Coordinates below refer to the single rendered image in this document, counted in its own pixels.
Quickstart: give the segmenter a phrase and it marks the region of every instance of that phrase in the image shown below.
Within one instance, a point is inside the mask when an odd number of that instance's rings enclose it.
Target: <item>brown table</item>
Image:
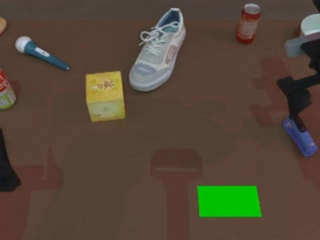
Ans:
[[[9,23],[0,37],[0,63],[18,102],[0,113],[0,123],[22,186],[0,193],[0,240],[168,239],[166,206],[174,199],[166,199],[165,185],[150,170],[155,151],[166,149],[201,157],[202,175],[181,203],[188,206],[189,227],[177,235],[319,239],[319,155],[302,158],[282,129],[287,103],[275,84],[313,73],[306,56],[284,57],[284,41],[299,21],[262,21],[252,45],[235,42],[235,21],[187,21],[172,78],[157,91],[139,93],[128,73],[140,31],[152,24]],[[21,35],[71,71],[18,53]],[[91,123],[85,74],[106,71],[122,72],[127,118]],[[311,89],[313,105],[302,117],[320,144],[319,90]],[[200,219],[197,185],[256,185],[263,217]]]

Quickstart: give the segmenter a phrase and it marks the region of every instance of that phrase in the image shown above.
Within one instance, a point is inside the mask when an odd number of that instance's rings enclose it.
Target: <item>yellow box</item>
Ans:
[[[87,74],[85,76],[85,95],[92,122],[126,117],[120,71]]]

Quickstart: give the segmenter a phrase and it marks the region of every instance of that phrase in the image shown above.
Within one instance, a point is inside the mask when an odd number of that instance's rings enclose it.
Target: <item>white mug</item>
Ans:
[[[305,17],[300,26],[300,36],[306,36],[320,32],[320,13]]]

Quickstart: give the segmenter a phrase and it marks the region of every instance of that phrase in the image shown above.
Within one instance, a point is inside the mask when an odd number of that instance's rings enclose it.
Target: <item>blue microphone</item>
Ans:
[[[38,47],[28,36],[20,36],[15,41],[15,48],[22,54],[32,55],[65,71],[70,70],[68,64]]]

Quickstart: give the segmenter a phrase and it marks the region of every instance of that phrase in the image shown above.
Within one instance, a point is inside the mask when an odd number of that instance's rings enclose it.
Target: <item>gray sneaker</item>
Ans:
[[[131,68],[130,85],[148,92],[164,84],[171,76],[178,52],[186,36],[184,17],[179,8],[171,8],[151,31],[140,34],[143,48]]]

